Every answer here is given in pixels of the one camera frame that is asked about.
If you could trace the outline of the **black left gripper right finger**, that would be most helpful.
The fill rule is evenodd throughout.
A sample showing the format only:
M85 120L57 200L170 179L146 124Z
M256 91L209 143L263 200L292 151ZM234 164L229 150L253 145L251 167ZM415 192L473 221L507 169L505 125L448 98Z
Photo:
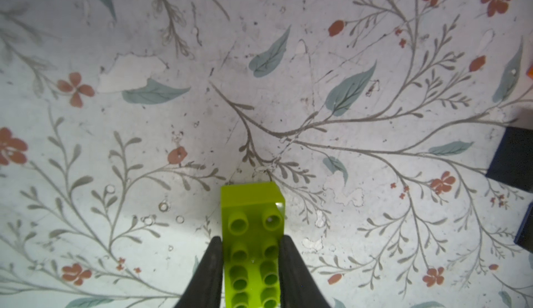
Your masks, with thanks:
M295 243L288 235L284 235L280 240L278 274L281 307L330 308Z

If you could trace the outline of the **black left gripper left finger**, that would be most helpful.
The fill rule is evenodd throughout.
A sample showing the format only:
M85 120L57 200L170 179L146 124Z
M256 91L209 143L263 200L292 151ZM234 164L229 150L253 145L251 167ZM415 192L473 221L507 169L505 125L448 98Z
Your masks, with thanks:
M219 308L223 281L223 243L213 237L175 308Z

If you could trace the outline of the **long lime green lego brick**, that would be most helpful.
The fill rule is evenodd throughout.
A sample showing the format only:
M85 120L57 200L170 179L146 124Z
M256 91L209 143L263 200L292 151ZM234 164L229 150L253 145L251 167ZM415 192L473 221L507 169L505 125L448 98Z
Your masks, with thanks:
M278 257L285 198L274 182L221 188L227 307L280 306Z

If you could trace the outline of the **orange lego brick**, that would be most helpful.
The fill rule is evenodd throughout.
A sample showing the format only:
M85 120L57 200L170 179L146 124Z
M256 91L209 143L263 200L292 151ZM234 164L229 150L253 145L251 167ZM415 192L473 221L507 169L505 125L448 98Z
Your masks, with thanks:
M533 65L527 70L527 76L533 79Z

